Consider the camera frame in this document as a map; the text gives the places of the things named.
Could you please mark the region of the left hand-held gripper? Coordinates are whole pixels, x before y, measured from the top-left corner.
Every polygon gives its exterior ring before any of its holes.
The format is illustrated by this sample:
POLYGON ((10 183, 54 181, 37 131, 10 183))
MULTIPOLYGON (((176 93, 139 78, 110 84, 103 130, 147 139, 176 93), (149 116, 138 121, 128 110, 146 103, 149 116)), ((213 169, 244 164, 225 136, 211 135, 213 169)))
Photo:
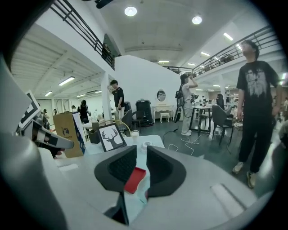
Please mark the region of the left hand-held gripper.
POLYGON ((65 149, 72 149, 74 147, 73 141, 65 139, 44 128, 44 117, 41 112, 40 104, 35 99, 31 90, 28 90, 26 95, 31 100, 31 103, 23 114, 16 129, 16 133, 20 136, 30 138, 33 142, 48 145, 48 148, 38 148, 42 159, 48 155, 49 158, 54 159, 61 156, 65 149))

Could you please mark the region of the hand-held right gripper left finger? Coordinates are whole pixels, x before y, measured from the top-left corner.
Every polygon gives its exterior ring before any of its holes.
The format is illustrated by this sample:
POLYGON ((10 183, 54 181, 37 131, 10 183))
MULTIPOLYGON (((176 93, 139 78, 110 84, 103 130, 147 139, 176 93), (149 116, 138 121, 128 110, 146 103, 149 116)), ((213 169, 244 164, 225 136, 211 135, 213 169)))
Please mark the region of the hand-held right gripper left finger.
POLYGON ((53 230, 131 229, 124 186, 136 166, 136 147, 66 159, 53 159, 44 148, 39 152, 63 221, 54 220, 53 230))

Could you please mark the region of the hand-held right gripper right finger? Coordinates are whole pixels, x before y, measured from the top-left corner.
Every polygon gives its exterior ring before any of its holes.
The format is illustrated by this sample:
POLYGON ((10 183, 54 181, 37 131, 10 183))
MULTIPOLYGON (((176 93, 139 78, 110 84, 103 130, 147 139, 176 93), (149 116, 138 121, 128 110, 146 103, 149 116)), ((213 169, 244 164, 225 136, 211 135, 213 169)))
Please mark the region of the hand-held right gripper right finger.
POLYGON ((212 162, 165 148, 147 148, 148 202, 134 226, 218 226, 257 197, 212 162))

